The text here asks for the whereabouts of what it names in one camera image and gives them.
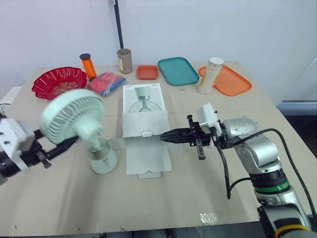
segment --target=table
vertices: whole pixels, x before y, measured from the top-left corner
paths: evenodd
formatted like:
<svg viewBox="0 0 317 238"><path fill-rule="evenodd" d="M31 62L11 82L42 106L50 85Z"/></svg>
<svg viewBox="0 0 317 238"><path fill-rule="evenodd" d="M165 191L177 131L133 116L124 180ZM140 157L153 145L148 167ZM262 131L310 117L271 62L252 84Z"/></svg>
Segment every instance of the table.
<svg viewBox="0 0 317 238"><path fill-rule="evenodd" d="M252 82L251 91L227 97L215 89L209 95L198 93L198 84L174 87L160 76L171 128L187 127L186 116L193 115L204 103L211 102L221 120L249 116L262 128L274 127L282 132L288 143L313 201L317 201L315 175L317 160L301 138L286 121L268 96L259 88L237 61L226 64ZM197 70L203 63L193 63ZM131 74L123 75L126 84L143 84ZM51 68L38 69L25 83L7 116L26 121L38 129L40 115L49 101L38 99L31 92L33 81ZM118 66L96 66L98 74L106 71L119 73ZM104 137L122 136L122 88L103 99L106 117ZM299 199L310 214L308 202L293 172L278 136L268 133L277 145L283 169L294 186ZM41 139L43 147L53 147ZM207 159L199 161L196 148L186 153L170 153L173 170L162 177L138 179L125 174L125 151L117 151L118 165L111 173L97 175L89 167L86 145L78 143L52 160L44 169L37 165L29 174L19 173L0 187L0 235L66 235L113 231L163 229L200 226L200 214L211 214L212 224L240 223L258 220L258 203L251 183L238 184L226 199L223 166L215 149L205 149ZM224 151L229 166L230 181L247 176L233 149Z"/></svg>

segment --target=yellow ring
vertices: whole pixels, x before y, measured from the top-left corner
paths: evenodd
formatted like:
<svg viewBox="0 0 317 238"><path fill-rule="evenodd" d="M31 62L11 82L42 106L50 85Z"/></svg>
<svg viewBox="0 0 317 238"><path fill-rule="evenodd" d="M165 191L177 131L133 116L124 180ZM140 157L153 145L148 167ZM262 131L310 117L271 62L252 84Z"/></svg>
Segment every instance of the yellow ring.
<svg viewBox="0 0 317 238"><path fill-rule="evenodd" d="M308 227L304 227L303 225L287 225L284 227L280 227L279 229L277 229L277 231L275 232L275 238L279 238L279 235L281 234L281 232L287 231L287 230L306 230L306 231L310 231L310 229Z"/></svg>

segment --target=orange tray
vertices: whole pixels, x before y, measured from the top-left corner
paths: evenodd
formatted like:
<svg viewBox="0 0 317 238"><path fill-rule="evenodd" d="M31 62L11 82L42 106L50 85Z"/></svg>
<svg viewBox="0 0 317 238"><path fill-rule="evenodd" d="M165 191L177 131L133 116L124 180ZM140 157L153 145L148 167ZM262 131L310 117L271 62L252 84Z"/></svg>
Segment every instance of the orange tray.
<svg viewBox="0 0 317 238"><path fill-rule="evenodd" d="M203 76L206 66L199 69L199 75ZM239 75L237 72L224 65L217 76L214 88L226 96L237 96L241 93L248 92L252 88L252 84Z"/></svg>
<svg viewBox="0 0 317 238"><path fill-rule="evenodd" d="M155 80L159 76L159 67L156 65L139 65L137 77L141 80Z"/></svg>

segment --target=green tray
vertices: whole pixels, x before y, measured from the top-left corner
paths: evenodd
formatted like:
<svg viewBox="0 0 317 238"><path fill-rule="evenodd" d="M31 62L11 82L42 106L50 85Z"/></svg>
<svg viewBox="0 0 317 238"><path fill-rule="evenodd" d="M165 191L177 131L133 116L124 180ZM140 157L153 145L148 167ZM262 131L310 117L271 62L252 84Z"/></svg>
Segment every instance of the green tray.
<svg viewBox="0 0 317 238"><path fill-rule="evenodd" d="M183 57L162 59L158 67L165 80L173 86L196 83L199 76L191 64Z"/></svg>

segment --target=red bowl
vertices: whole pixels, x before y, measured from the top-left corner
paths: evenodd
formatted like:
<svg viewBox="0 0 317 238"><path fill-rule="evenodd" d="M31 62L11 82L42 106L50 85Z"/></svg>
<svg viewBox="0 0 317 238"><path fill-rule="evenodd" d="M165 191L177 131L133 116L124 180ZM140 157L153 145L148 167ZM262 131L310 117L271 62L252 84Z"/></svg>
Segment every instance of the red bowl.
<svg viewBox="0 0 317 238"><path fill-rule="evenodd" d="M38 98L51 100L68 90L84 88L86 84L87 74L81 69L62 67L42 74L34 81L32 91Z"/></svg>

